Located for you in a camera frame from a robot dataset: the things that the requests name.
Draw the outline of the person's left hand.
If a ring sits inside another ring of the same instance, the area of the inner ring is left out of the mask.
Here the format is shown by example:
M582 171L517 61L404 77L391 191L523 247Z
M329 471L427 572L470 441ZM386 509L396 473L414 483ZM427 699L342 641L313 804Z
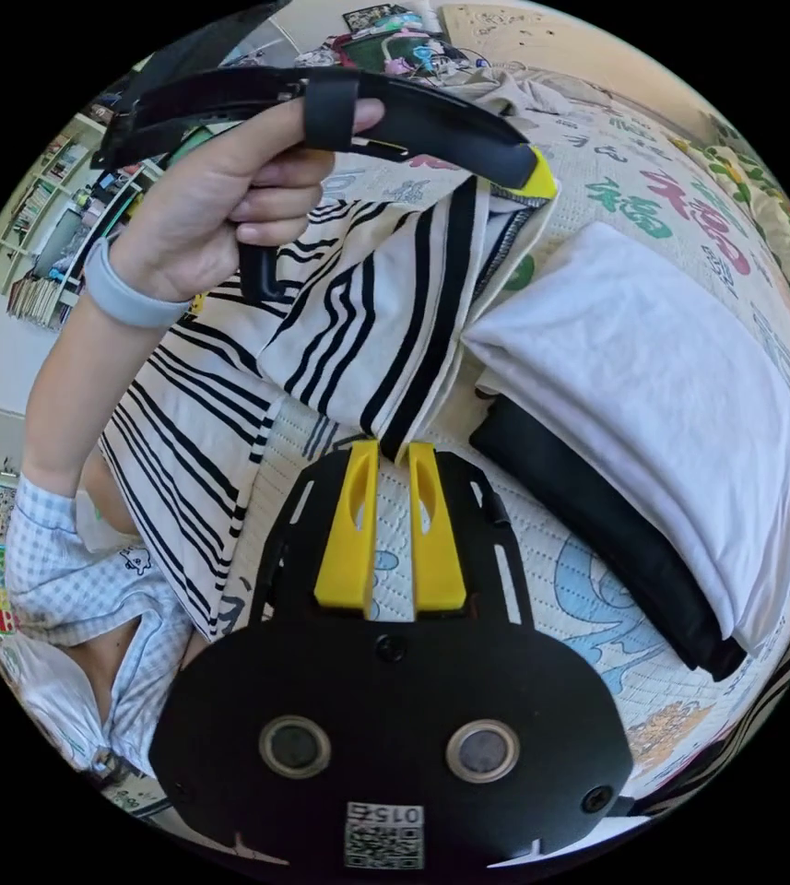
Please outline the person's left hand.
M184 303L234 274L241 245L295 241L335 162L305 146L304 106L262 112L167 171L111 246L114 275L144 296Z

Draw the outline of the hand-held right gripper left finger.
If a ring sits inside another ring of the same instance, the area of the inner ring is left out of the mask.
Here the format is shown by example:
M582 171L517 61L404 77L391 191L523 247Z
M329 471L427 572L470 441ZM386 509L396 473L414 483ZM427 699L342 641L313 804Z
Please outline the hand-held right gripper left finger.
M321 608L370 610L372 602L379 445L354 442L347 451L333 519L314 587Z

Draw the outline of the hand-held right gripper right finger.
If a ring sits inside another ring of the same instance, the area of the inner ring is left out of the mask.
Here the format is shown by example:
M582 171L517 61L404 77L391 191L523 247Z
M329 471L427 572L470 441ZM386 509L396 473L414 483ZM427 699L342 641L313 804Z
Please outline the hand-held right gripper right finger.
M466 585L434 447L408 446L411 569L416 611L460 611Z

